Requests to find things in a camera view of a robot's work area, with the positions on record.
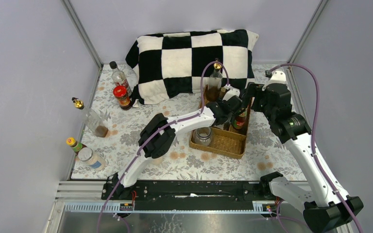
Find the green bottle yellow cap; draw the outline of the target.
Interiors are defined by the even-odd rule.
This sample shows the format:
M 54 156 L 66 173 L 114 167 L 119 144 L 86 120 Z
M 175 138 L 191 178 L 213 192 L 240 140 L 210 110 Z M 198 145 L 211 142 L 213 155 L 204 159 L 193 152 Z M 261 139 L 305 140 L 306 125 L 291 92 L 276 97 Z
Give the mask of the green bottle yellow cap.
M 234 118 L 232 127 L 235 130 L 241 130 L 244 127 L 246 120 L 247 120 L 247 110 L 243 111 L 242 113 L 240 113 Z

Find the glass cruet gold spout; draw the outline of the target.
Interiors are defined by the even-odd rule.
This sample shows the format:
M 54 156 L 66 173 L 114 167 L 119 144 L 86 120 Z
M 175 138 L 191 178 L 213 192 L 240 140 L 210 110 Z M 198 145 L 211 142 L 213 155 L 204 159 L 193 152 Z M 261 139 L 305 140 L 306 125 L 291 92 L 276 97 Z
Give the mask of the glass cruet gold spout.
M 222 65 L 215 63 L 213 73 L 208 79 L 208 88 L 206 93 L 206 99 L 208 101 L 216 101 L 220 95 L 220 87 L 222 81 Z

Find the small yellow oil bottle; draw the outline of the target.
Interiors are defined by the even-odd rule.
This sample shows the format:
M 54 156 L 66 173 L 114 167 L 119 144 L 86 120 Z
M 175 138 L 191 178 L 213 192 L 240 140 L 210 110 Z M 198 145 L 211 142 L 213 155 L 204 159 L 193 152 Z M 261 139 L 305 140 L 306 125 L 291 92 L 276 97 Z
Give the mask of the small yellow oil bottle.
M 220 89 L 220 93 L 219 93 L 219 99 L 220 99 L 220 100 L 222 100 L 222 99 L 224 98 L 224 96 L 225 96 L 225 94 L 226 94 L 226 91 L 227 91 L 227 89 L 226 89 L 225 87 L 222 87 L 222 88 Z

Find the woven wicker tray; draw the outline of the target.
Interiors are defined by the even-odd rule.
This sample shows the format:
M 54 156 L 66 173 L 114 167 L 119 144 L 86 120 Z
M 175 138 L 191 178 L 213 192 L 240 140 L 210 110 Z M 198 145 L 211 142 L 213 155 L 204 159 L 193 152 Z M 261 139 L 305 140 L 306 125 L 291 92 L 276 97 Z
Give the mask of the woven wicker tray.
M 246 118 L 240 129 L 232 124 L 228 128 L 212 127 L 209 143 L 199 143 L 195 133 L 191 134 L 189 146 L 193 149 L 224 155 L 234 159 L 241 159 L 244 155 L 248 139 L 250 120 L 250 106 L 247 106 Z

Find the glass jar silver lid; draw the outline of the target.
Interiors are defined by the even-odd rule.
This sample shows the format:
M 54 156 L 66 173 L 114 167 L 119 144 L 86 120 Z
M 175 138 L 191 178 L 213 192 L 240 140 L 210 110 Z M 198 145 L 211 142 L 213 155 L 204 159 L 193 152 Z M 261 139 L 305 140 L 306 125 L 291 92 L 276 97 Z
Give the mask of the glass jar silver lid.
M 211 127 L 195 129 L 192 135 L 192 141 L 201 146 L 209 146 L 212 142 L 213 132 Z

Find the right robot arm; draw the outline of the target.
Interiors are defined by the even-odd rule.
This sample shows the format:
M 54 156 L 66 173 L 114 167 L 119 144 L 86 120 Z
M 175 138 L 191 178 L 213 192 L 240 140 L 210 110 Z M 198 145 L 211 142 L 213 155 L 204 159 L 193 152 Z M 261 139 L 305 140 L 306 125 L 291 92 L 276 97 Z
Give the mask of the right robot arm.
M 360 197 L 352 197 L 335 178 L 313 138 L 305 118 L 292 111 L 291 93 L 282 83 L 249 83 L 242 100 L 253 99 L 251 109 L 262 112 L 272 133 L 296 159 L 311 188 L 309 192 L 291 183 L 281 173 L 260 178 L 263 199 L 274 197 L 291 204 L 303 214 L 314 233 L 325 233 L 348 224 L 363 209 Z

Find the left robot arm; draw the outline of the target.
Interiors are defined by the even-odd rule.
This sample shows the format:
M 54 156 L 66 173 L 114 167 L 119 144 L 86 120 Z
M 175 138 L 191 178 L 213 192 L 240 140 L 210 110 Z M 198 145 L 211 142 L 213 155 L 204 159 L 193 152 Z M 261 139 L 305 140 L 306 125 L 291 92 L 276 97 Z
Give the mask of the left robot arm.
M 165 155 L 177 135 L 199 128 L 224 124 L 242 109 L 249 100 L 231 96 L 227 100 L 217 100 L 203 104 L 200 109 L 181 116 L 166 117 L 155 115 L 140 133 L 139 148 L 126 166 L 118 173 L 119 181 L 113 186 L 113 194 L 124 200 L 131 194 L 131 186 L 136 182 L 145 167 L 153 160 Z

